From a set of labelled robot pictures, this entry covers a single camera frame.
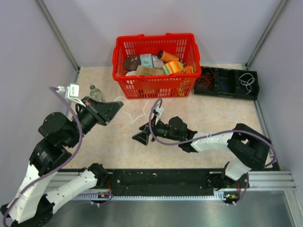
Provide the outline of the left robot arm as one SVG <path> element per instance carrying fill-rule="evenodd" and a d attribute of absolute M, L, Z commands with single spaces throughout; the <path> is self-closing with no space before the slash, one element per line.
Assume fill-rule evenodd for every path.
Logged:
<path fill-rule="evenodd" d="M 38 129 L 43 139 L 30 156 L 25 178 L 15 199 L 0 209 L 4 218 L 13 220 L 13 227 L 42 227 L 74 197 L 88 189 L 106 185 L 107 171 L 101 164 L 93 163 L 75 179 L 46 192 L 61 165 L 72 157 L 67 148 L 78 146 L 79 138 L 83 138 L 96 124 L 108 125 L 123 105 L 121 101 L 97 102 L 85 97 L 82 104 L 76 104 L 76 119 L 69 120 L 61 112 L 45 118 Z"/>

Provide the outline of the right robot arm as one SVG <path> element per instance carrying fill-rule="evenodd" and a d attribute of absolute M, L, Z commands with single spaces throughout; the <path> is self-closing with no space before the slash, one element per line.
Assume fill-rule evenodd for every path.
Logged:
<path fill-rule="evenodd" d="M 236 158 L 227 162 L 222 173 L 208 180 L 210 186 L 217 189 L 234 186 L 250 170 L 262 170 L 272 148 L 268 138 L 243 123 L 236 124 L 231 131 L 211 134 L 190 130 L 178 116 L 171 118 L 167 124 L 153 117 L 151 122 L 139 129 L 140 133 L 132 139 L 144 145 L 148 145 L 152 136 L 152 141 L 157 137 L 174 140 L 187 153 L 215 150 L 232 152 Z"/>

